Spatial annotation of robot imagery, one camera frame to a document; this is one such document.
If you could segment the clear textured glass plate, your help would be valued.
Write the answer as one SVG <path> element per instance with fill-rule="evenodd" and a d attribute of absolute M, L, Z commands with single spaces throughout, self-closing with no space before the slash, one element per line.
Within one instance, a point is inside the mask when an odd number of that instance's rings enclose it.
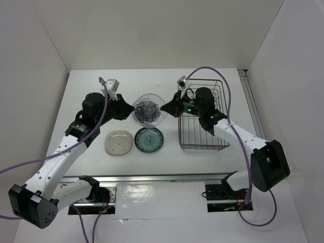
<path fill-rule="evenodd" d="M 157 127 L 167 118 L 168 114 L 160 109 L 165 104 L 160 96 L 152 93 L 145 94 L 133 103 L 132 117 L 145 128 Z"/>

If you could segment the black round plate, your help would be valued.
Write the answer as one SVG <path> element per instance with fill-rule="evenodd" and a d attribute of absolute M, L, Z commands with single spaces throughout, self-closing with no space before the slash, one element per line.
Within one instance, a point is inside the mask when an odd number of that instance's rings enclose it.
<path fill-rule="evenodd" d="M 139 123 L 152 124 L 160 116 L 159 106 L 153 101 L 142 101 L 136 105 L 134 117 Z"/>

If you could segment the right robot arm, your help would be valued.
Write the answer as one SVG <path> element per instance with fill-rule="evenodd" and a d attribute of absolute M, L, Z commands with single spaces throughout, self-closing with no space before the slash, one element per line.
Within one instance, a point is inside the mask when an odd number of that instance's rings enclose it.
<path fill-rule="evenodd" d="M 290 175 L 282 145 L 276 140 L 269 142 L 258 138 L 229 121 L 228 116 L 216 108 L 210 89 L 197 89 L 193 99 L 184 91 L 178 91 L 161 110 L 173 117 L 183 113 L 192 114 L 198 117 L 200 126 L 206 132 L 242 150 L 248 168 L 223 178 L 221 193 L 225 198 L 233 198 L 239 190 L 250 186 L 267 192 Z"/>

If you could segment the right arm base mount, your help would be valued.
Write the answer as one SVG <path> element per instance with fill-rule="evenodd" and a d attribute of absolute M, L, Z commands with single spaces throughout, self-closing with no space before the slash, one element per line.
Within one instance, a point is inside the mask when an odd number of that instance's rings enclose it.
<path fill-rule="evenodd" d="M 201 194 L 207 200 L 208 212 L 252 211 L 252 202 L 245 204 L 246 189 L 233 191 L 222 184 L 206 184 Z"/>

